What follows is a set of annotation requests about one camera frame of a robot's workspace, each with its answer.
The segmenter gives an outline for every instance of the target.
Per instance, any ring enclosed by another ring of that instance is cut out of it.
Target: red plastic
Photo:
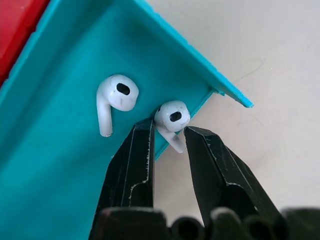
[[[0,0],[0,86],[50,0]]]

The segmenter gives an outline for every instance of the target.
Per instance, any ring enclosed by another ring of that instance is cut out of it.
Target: earbud
[[[155,113],[154,122],[158,132],[178,153],[186,150],[186,143],[175,133],[184,129],[190,122],[190,113],[184,102],[164,103]]]
[[[100,134],[103,137],[112,135],[111,107],[120,111],[130,111],[139,95],[137,85],[123,75],[112,75],[104,80],[96,92],[96,109]]]

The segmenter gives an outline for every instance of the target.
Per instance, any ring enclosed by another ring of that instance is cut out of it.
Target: white earbud
[[[96,109],[100,134],[103,137],[112,135],[111,107],[120,111],[130,111],[139,95],[137,85],[123,75],[112,75],[104,80],[96,92]]]
[[[184,129],[189,121],[190,113],[182,101],[166,102],[154,115],[156,129],[178,153],[183,153],[187,146],[175,132]]]

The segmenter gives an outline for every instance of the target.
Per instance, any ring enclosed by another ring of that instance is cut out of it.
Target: teal plastic tray
[[[113,74],[140,94],[105,138],[96,92]],[[0,90],[0,238],[87,239],[133,124],[171,100],[193,116],[214,92],[252,106],[143,0],[52,0]],[[156,156],[166,147],[157,134]]]

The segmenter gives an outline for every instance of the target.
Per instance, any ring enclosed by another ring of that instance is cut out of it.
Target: teal tray
[[[99,134],[96,92],[113,74],[140,95]],[[143,0],[51,0],[0,90],[0,238],[88,238],[108,164],[164,102],[191,115],[214,93],[252,103]],[[157,134],[156,157],[167,147]]]

